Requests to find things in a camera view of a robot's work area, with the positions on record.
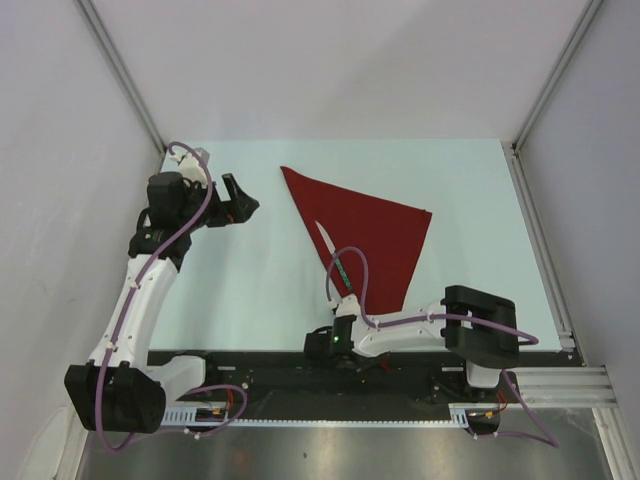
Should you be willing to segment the green handled table knife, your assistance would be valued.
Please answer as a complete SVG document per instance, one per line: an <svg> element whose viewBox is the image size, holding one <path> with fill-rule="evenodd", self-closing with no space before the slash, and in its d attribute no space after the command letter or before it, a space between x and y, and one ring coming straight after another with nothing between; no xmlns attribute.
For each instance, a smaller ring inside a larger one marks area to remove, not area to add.
<svg viewBox="0 0 640 480"><path fill-rule="evenodd" d="M319 221L315 221L315 225L320 233L320 236L328 250L328 252L331 254L332 259L334 260L334 266L337 268L339 274L340 274L340 278L343 281L344 285L347 288L347 291L349 293L353 292L353 286L352 283L346 273L346 270L343 267L342 262L339 260L339 258L337 257L337 250L336 247L330 237L330 235L328 234L327 230L324 228L324 226L319 222Z"/></svg>

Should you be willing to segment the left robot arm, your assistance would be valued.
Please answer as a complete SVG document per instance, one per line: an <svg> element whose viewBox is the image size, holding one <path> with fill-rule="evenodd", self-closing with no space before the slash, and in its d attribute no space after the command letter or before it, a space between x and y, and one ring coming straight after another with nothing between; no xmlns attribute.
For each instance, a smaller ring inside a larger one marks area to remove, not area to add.
<svg viewBox="0 0 640 480"><path fill-rule="evenodd" d="M192 233L245 223L259 207L232 174L222 180L226 200L204 180L177 171L150 177L149 205L129 242L125 281L109 325L87 362L69 366L65 374L64 386L86 429L151 434L159 429L168 404L189 392L202 400L219 392L220 374L201 357L177 356L154 368L147 360Z"/></svg>

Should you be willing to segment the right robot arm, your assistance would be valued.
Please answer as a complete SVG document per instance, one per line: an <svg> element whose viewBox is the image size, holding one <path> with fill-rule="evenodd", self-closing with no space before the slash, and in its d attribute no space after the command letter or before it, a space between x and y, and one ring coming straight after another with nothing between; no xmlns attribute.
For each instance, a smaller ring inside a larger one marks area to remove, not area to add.
<svg viewBox="0 0 640 480"><path fill-rule="evenodd" d="M330 300L332 324L306 335L304 355L356 368L404 351L443 347L463 360L463 393L473 401L493 394L499 372L517 366L520 340L515 304L464 286L450 286L427 307L368 315L349 294Z"/></svg>

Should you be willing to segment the red cloth napkin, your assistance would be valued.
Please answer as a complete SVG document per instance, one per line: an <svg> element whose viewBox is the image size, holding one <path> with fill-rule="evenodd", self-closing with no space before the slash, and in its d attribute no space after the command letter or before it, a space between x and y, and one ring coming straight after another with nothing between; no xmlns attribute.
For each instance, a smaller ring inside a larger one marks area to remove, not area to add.
<svg viewBox="0 0 640 480"><path fill-rule="evenodd" d="M432 213L315 180L286 166L281 171L322 264L328 266L332 257L322 231L337 251L356 247L367 259L369 279L365 280L356 253L340 256L351 285L333 272L331 280L339 295L360 296L367 286L368 314L402 310Z"/></svg>

